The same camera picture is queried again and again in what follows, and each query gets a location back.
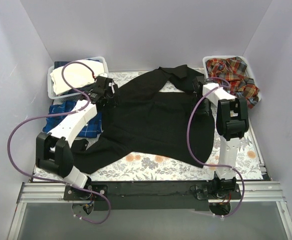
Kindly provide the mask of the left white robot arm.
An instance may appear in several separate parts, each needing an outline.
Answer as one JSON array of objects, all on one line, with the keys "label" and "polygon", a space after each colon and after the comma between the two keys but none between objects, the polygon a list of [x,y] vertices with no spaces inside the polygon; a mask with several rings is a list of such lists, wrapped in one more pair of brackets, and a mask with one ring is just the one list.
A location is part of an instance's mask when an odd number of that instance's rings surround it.
[{"label": "left white robot arm", "polygon": [[78,100],[74,114],[67,115],[55,128],[40,133],[36,138],[36,166],[61,177],[67,184],[76,186],[75,194],[81,200],[92,195],[88,176],[74,166],[71,146],[84,126],[108,102],[117,103],[118,86],[113,79],[98,76],[92,89],[86,94],[89,99]]}]

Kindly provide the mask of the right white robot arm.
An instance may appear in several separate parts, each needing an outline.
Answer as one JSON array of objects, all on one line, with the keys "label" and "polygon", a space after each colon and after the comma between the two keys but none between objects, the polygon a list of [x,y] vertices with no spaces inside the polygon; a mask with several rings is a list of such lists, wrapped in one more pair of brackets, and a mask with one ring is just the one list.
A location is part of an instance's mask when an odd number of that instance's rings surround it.
[{"label": "right white robot arm", "polygon": [[192,118],[199,105],[204,102],[206,112],[210,111],[211,104],[217,107],[216,130],[220,136],[219,163],[215,165],[212,180],[195,186],[194,193],[199,200],[208,200],[210,197],[224,199],[231,193],[239,192],[236,183],[235,165],[240,140],[249,130],[248,107],[244,97],[235,97],[228,93],[230,84],[220,77],[193,79],[195,104],[188,122],[187,134],[190,133]]}]

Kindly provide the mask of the black long sleeve shirt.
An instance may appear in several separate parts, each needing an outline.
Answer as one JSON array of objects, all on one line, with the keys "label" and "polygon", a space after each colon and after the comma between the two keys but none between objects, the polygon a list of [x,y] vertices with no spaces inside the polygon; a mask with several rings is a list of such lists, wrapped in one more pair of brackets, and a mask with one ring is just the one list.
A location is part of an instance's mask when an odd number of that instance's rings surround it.
[{"label": "black long sleeve shirt", "polygon": [[132,152],[169,157],[201,167],[211,155],[215,121],[195,115],[187,134],[193,79],[204,77],[181,65],[144,73],[119,88],[120,104],[105,107],[103,132],[86,150],[72,148],[75,166],[92,174]]}]

